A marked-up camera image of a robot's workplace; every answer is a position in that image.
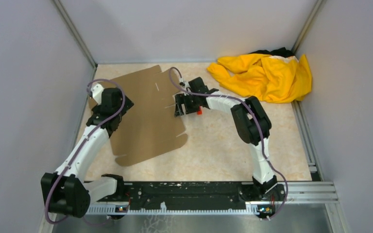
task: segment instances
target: red part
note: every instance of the red part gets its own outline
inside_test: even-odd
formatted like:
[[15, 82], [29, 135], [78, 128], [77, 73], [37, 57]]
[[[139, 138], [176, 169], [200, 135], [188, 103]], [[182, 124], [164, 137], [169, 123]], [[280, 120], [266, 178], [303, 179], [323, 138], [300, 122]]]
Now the red part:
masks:
[[200, 107], [200, 110], [197, 111], [197, 114], [198, 114], [198, 115], [202, 115], [202, 108], [201, 108], [201, 107]]

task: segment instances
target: white cable tie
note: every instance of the white cable tie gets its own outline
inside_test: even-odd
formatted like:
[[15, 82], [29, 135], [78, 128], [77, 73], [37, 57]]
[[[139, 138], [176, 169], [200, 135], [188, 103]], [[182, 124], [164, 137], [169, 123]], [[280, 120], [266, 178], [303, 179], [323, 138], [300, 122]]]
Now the white cable tie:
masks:
[[263, 160], [260, 160], [260, 162], [270, 161], [270, 158], [269, 158], [269, 157], [265, 158], [264, 156], [262, 156], [262, 159], [263, 159]]
[[217, 97], [217, 98], [219, 98], [220, 99], [220, 103], [222, 103], [222, 98], [224, 98], [225, 97], [225, 95], [221, 95], [221, 96], [219, 96], [219, 97]]
[[229, 97], [229, 95], [227, 94], [227, 95], [225, 95], [225, 98], [224, 98], [224, 100], [223, 100], [223, 102], [222, 103], [225, 103], [227, 100], [228, 100], [228, 97]]

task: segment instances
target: flattened cardboard box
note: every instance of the flattened cardboard box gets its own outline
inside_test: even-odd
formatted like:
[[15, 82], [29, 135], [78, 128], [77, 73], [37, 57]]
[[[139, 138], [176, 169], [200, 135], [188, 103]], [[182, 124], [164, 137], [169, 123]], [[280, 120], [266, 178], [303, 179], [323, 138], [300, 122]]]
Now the flattened cardboard box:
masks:
[[[180, 117], [175, 117], [173, 95], [179, 90], [160, 66], [112, 79], [123, 88], [134, 106], [122, 117], [110, 141], [120, 166], [131, 166], [182, 147], [188, 139]], [[105, 88], [113, 84], [101, 82]], [[92, 109], [96, 102], [88, 101]]]

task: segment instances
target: black cloth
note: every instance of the black cloth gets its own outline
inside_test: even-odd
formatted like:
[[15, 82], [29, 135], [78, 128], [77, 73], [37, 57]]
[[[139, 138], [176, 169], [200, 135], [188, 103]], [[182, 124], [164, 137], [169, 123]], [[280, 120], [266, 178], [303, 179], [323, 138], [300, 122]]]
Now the black cloth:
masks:
[[292, 56], [295, 56], [295, 54], [293, 52], [291, 52], [290, 50], [286, 49], [285, 47], [282, 47], [282, 48], [277, 49], [277, 50], [272, 50], [271, 52], [268, 51], [268, 50], [257, 50], [255, 52], [251, 52], [251, 53], [269, 54], [271, 56], [281, 56], [281, 57], [292, 57]]

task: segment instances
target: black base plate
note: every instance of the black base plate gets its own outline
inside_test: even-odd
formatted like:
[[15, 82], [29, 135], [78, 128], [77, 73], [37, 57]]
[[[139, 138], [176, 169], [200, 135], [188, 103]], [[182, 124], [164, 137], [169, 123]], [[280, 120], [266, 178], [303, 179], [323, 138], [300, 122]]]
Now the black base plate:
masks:
[[131, 182], [126, 195], [110, 195], [99, 201], [129, 201], [131, 210], [157, 210], [165, 202], [168, 210], [241, 210], [246, 201], [284, 199], [282, 184], [260, 197], [252, 182]]

